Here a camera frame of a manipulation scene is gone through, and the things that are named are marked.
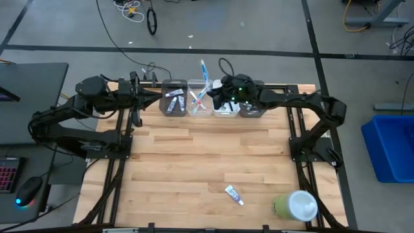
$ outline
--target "plastic container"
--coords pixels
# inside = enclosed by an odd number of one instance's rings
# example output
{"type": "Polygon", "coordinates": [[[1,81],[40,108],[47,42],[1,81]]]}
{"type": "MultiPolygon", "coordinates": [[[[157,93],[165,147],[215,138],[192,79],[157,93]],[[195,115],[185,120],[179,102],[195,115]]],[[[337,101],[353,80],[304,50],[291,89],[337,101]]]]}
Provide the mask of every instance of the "plastic container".
{"type": "MultiPolygon", "coordinates": [[[[213,88],[219,88],[221,86],[222,86],[221,80],[214,80],[213,88]]],[[[235,117],[237,116],[237,113],[239,111],[240,111],[240,105],[236,104],[233,101],[224,103],[223,106],[219,108],[218,110],[213,109],[214,115],[216,117],[235,117]]]]}
{"type": "Polygon", "coordinates": [[[192,117],[207,117],[213,111],[213,99],[207,95],[206,90],[212,88],[212,82],[204,80],[188,80],[187,81],[187,112],[192,117]],[[191,92],[200,100],[202,107],[197,103],[191,92]]]}
{"type": "MultiPolygon", "coordinates": [[[[258,85],[265,85],[263,81],[254,80],[254,82],[258,85]]],[[[263,116],[263,114],[266,113],[266,110],[257,109],[255,107],[252,107],[250,104],[242,104],[240,103],[240,117],[246,117],[246,118],[259,118],[263,116]]]]}
{"type": "Polygon", "coordinates": [[[161,85],[161,93],[162,98],[160,99],[160,111],[166,117],[183,117],[186,115],[186,103],[187,103],[187,81],[186,80],[164,80],[162,81],[161,85]],[[183,94],[179,94],[176,96],[169,96],[167,97],[166,94],[172,91],[176,91],[182,89],[183,94]],[[179,103],[179,96],[184,97],[184,110],[181,111],[180,103],[179,103]],[[177,97],[176,103],[174,108],[171,111],[168,111],[168,107],[173,101],[174,97],[177,97]]]}
{"type": "Polygon", "coordinates": [[[374,116],[361,130],[378,181],[414,183],[414,116],[374,116]]]}
{"type": "Polygon", "coordinates": [[[273,212],[284,219],[311,221],[318,213],[318,204],[308,192],[295,191],[273,200],[273,212]]]}

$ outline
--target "tangled cable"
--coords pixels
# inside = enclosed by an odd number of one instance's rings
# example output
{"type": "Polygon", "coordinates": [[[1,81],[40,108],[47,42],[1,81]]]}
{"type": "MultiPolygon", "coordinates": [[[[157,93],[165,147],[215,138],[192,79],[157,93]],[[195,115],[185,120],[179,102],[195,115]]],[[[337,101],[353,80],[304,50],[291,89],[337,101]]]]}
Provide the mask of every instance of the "tangled cable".
{"type": "Polygon", "coordinates": [[[390,49],[397,49],[400,50],[400,55],[401,56],[407,56],[407,53],[411,50],[411,48],[414,46],[414,38],[411,38],[412,35],[414,35],[414,26],[412,26],[411,28],[409,28],[406,33],[404,34],[404,37],[394,41],[394,33],[393,33],[393,43],[390,44],[389,48],[390,49]]]}
{"type": "Polygon", "coordinates": [[[114,1],[114,6],[116,6],[116,8],[121,11],[121,14],[124,18],[134,22],[134,23],[142,23],[145,19],[145,15],[143,13],[137,12],[136,10],[138,9],[138,7],[140,7],[141,3],[139,1],[127,1],[125,2],[123,5],[118,5],[115,1],[114,1]],[[129,17],[129,15],[140,15],[142,16],[142,19],[137,21],[137,20],[133,20],[129,17]]]}

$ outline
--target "computer mouse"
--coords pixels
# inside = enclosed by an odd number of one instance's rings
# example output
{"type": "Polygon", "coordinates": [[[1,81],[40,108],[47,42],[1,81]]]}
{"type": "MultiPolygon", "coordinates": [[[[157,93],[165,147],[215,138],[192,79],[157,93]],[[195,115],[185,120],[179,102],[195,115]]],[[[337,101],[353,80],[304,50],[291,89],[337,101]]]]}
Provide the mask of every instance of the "computer mouse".
{"type": "Polygon", "coordinates": [[[17,192],[16,204],[18,206],[28,205],[39,191],[42,181],[43,179],[41,177],[29,178],[17,192]]]}

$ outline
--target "white toothpaste tube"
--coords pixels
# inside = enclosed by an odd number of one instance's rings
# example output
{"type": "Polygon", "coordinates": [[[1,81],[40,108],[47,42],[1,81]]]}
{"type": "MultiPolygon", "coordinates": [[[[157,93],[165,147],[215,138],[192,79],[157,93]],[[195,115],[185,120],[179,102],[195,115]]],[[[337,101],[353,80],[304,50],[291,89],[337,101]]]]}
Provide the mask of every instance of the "white toothpaste tube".
{"type": "Polygon", "coordinates": [[[184,97],[179,96],[179,103],[180,103],[180,110],[181,110],[181,111],[186,110],[186,109],[184,108],[184,97]]]}
{"type": "Polygon", "coordinates": [[[171,113],[175,107],[175,104],[177,103],[177,97],[174,97],[174,99],[169,103],[167,113],[171,113]]]}
{"type": "Polygon", "coordinates": [[[228,193],[228,195],[230,195],[233,198],[234,201],[236,201],[240,205],[244,205],[244,203],[241,200],[239,194],[234,190],[232,185],[227,186],[227,188],[225,190],[228,193]]]}
{"type": "Polygon", "coordinates": [[[176,96],[179,94],[184,94],[184,91],[182,89],[178,89],[175,91],[170,91],[169,93],[166,94],[166,97],[172,97],[172,96],[176,96]]]}

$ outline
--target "plastic cup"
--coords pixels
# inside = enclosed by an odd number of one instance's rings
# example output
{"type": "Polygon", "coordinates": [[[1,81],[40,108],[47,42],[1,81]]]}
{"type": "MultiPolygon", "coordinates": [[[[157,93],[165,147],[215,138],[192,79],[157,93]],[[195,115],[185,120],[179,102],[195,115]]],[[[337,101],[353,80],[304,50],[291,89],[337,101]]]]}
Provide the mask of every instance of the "plastic cup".
{"type": "Polygon", "coordinates": [[[308,192],[295,191],[273,200],[273,212],[284,219],[308,222],[318,213],[318,204],[308,192]]]}

